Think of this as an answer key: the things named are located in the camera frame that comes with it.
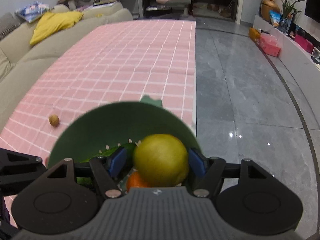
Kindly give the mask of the green cucumber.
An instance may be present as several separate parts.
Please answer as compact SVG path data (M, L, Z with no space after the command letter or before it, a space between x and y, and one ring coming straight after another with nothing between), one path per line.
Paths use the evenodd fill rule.
M76 164L76 168L79 168L80 171L90 168L89 161L98 158L111 178L116 182L120 182L133 168L132 155L135 148L136 145L134 143L118 144L118 146L108 148L104 152L80 161L79 164Z

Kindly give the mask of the orange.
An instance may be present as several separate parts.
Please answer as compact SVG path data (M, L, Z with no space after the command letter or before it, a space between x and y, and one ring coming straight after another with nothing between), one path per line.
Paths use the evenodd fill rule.
M129 192L132 188L146 188L151 187L151 185L144 180L138 171L134 171L126 181L126 189Z

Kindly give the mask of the green colander bowl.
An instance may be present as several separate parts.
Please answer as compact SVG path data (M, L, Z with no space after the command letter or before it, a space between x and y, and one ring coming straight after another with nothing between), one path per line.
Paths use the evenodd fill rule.
M177 116L162 107L160 101L145 96L141 102L116 102L95 108L78 117L57 139L50 156L51 168L62 159L72 158L75 163L104 152L118 144L137 143L152 134L170 134L177 137L189 151L201 153L194 132ZM199 180L190 168L189 184ZM120 182L126 191L126 181L132 170ZM89 184L89 173L77 174L79 182Z

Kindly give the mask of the large green pear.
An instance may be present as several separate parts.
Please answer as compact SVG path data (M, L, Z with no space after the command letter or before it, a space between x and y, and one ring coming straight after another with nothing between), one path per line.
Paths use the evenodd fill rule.
M175 136L153 134L136 146L133 164L151 187L175 187L189 173L189 154Z

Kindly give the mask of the pink checkered tablecloth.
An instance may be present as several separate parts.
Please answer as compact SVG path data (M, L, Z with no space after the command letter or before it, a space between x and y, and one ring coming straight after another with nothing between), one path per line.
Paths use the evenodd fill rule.
M92 220L106 200L95 184L79 182L72 158L48 167L59 136L78 117L103 105L145 96L189 128L195 94L195 23L138 20L101 25L76 42L32 85L3 128L1 148L42 158L46 172L11 203L19 229L41 235L73 231ZM60 124L53 127L49 116Z

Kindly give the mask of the beige sofa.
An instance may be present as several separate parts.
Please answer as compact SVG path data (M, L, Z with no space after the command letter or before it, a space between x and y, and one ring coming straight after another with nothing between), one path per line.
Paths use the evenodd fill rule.
M69 48L95 28L133 20L121 3L92 9L71 28L61 30L32 46L36 24L23 23L1 40L1 128L38 78Z

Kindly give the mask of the white tv console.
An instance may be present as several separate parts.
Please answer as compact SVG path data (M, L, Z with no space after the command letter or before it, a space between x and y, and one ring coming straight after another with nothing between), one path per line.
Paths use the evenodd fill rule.
M319 68L311 55L259 15L255 15L253 26L269 32L279 41L281 50L278 57L300 87L319 92Z

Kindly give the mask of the yellow box on floor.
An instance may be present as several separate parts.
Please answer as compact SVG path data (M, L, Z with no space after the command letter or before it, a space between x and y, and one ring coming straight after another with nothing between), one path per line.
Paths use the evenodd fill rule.
M248 35L249 35L249 38L253 42L255 42L255 43L259 43L260 42L261 33L259 31L257 31L257 29L254 29L254 28L250 27Z

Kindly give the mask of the yellow cushion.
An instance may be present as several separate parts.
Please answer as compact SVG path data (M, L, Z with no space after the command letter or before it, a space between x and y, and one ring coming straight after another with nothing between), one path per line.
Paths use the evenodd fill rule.
M49 36L73 27L82 19L83 15L84 14L79 11L60 13L46 12L38 21L29 45L35 46Z

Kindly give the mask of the magenta box on console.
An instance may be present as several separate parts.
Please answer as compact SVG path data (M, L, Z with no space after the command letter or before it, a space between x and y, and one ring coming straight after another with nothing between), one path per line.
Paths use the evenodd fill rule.
M306 38L296 34L295 42L297 42L308 53L311 54L313 52L314 45L310 41L308 41Z

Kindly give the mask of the blue patterned cushion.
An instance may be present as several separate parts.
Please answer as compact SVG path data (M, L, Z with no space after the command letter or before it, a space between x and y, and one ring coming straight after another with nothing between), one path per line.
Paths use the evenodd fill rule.
M29 5L26 5L23 8L17 9L15 11L15 14L19 18L25 20L26 22L32 23L35 20L38 20L39 18L41 18L43 14L53 9L54 7L48 4L35 1L33 3L30 3Z

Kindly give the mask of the blue snack bag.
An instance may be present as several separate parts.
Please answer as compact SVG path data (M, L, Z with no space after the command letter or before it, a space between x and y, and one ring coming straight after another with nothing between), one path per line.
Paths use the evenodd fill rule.
M280 18L281 18L280 13L270 10L269 15L270 15L270 22L271 22L272 26L275 28L279 27L279 22L280 22Z

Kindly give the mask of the golden vase with dried flowers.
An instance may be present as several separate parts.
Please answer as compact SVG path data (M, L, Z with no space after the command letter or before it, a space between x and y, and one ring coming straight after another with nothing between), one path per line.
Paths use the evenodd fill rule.
M274 0L262 0L260 3L259 14L267 22L271 22L271 18L270 18L271 11L280 13L280 8L275 3Z

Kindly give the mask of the green potted plant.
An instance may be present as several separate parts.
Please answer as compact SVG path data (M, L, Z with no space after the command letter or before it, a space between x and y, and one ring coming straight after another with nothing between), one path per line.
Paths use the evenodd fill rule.
M288 22L289 18L295 16L296 14L300 13L299 10L295 8L295 4L299 2L304 2L305 0L281 0L282 3L282 10L281 10L281 17L278 25L278 29L286 33L289 29Z

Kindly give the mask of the black television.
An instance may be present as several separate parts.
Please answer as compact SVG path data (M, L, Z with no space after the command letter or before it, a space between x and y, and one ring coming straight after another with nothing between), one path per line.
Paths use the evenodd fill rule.
M304 14L312 20L320 23L320 0L306 0Z

